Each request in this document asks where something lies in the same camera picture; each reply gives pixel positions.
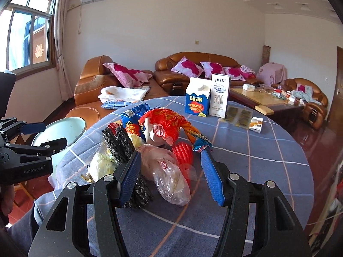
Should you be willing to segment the red foam net sleeve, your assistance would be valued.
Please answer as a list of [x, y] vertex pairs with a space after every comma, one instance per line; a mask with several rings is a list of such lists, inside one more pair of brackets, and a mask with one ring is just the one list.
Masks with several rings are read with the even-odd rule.
[[188, 186], [191, 187], [191, 180], [194, 178], [193, 150], [191, 145], [186, 142], [179, 142], [171, 149], [176, 157], [177, 166], [187, 181]]

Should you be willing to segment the red orange foil wrapper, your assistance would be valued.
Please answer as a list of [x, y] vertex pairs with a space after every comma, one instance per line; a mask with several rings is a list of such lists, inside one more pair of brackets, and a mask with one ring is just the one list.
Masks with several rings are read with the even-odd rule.
[[146, 143], [150, 145], [173, 147], [182, 129], [191, 142], [193, 151], [201, 152], [207, 147], [212, 147], [210, 140], [183, 115], [170, 109], [149, 110], [138, 120], [138, 123], [144, 127]]

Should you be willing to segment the clear red-printed plastic bag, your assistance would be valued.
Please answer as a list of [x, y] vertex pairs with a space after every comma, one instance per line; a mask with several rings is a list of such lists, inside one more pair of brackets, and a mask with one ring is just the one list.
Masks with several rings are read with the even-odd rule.
[[142, 145], [137, 151], [141, 154], [141, 173], [153, 181], [159, 194], [174, 205], [186, 205], [191, 200], [190, 180], [197, 178], [191, 163], [179, 164], [175, 154], [153, 145]]

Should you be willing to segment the blue plaid tablecloth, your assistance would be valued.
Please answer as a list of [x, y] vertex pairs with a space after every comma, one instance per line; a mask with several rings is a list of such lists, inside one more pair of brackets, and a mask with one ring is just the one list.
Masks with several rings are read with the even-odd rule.
[[[227, 213], [214, 256], [242, 256], [248, 230], [250, 204], [256, 204], [252, 256], [310, 256], [302, 226], [274, 181], [263, 184], [246, 181], [217, 162], [205, 138], [200, 162], [211, 195]], [[142, 223], [118, 219], [130, 198], [141, 169], [142, 155], [134, 152], [130, 161], [98, 182], [79, 186], [70, 182], [45, 217], [30, 248], [30, 256], [90, 256], [87, 206], [94, 206], [94, 226], [100, 256], [142, 256], [154, 242], [152, 229]], [[137, 240], [142, 233], [145, 244]]]

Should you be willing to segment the crushed blue Look carton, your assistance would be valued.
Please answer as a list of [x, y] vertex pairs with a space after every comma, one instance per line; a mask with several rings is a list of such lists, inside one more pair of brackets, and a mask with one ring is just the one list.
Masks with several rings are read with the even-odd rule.
[[142, 103], [139, 106], [128, 109], [120, 114], [122, 124], [128, 134], [137, 135], [146, 141], [144, 130], [145, 126], [139, 124], [140, 118], [150, 110], [150, 106], [147, 103]]

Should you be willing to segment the small white orange box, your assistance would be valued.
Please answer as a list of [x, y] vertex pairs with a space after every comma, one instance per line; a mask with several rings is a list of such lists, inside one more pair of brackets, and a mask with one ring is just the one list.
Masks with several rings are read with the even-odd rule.
[[262, 126], [263, 126], [263, 118], [252, 117], [251, 122], [249, 124], [249, 130], [252, 130], [256, 133], [261, 133]]

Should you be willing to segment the green sachet packets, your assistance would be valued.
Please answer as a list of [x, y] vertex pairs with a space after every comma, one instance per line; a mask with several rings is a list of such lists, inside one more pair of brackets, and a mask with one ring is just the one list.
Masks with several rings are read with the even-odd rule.
[[226, 111], [225, 120], [233, 126], [249, 129], [252, 115], [252, 110], [229, 106]]

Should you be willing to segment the folded blue striped cloth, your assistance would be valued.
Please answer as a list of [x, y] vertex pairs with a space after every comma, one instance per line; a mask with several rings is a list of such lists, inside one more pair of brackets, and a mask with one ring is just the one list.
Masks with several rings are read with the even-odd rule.
[[119, 100], [108, 100], [102, 104], [102, 108], [106, 110], [117, 110], [126, 106], [133, 105], [134, 102], [119, 101]]

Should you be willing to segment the folded white cloth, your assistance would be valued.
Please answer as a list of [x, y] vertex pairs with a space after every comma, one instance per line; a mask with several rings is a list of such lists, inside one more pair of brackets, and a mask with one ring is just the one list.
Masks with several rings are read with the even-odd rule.
[[144, 88], [123, 88], [110, 86], [101, 89], [101, 93], [98, 96], [102, 103], [108, 100], [119, 100], [127, 102], [140, 102], [144, 100], [145, 95], [150, 91], [150, 87]]

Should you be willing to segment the upright blue Look carton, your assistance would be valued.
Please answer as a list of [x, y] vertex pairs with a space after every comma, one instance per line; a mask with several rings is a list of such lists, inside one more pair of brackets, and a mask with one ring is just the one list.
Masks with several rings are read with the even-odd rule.
[[208, 79], [190, 78], [185, 91], [185, 113], [207, 117], [211, 100], [212, 83]]

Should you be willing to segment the wooden coffee table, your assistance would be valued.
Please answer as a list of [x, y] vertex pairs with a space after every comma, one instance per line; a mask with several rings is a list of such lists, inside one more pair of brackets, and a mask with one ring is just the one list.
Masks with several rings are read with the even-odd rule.
[[290, 105], [287, 100], [278, 99], [264, 90], [257, 89], [245, 91], [242, 88], [231, 88], [229, 100], [266, 115], [288, 133], [296, 130], [301, 112], [304, 109], [303, 106], [299, 106], [297, 103]]

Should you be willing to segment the pink floral pillow on chaise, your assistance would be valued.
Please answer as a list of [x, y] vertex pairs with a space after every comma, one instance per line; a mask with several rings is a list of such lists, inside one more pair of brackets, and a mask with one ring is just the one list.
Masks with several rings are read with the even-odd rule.
[[144, 83], [149, 83], [149, 80], [152, 78], [151, 73], [128, 69], [117, 63], [103, 63], [102, 65], [109, 69], [125, 88], [140, 87]]

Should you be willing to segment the brown leather chaise sofa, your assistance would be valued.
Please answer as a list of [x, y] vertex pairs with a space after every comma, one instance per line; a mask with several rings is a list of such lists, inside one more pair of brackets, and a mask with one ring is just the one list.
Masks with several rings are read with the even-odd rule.
[[113, 111], [104, 107], [107, 102], [136, 103], [167, 95], [152, 71], [128, 69], [102, 55], [86, 62], [74, 90], [76, 106], [67, 117], [84, 119], [88, 129]]

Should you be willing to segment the beige curtain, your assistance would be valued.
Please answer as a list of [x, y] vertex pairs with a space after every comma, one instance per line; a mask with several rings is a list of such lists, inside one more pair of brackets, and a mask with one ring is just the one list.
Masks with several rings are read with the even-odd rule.
[[64, 59], [64, 34], [65, 22], [69, 7], [69, 0], [56, 0], [54, 10], [54, 25], [53, 36], [56, 49], [56, 67], [59, 78], [59, 89], [63, 101], [67, 101], [73, 97], [68, 73], [66, 70]]

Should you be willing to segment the window with frame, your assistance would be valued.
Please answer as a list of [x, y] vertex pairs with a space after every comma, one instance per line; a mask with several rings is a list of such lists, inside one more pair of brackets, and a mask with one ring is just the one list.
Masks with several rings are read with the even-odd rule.
[[56, 0], [11, 0], [1, 11], [1, 71], [23, 78], [55, 66]]

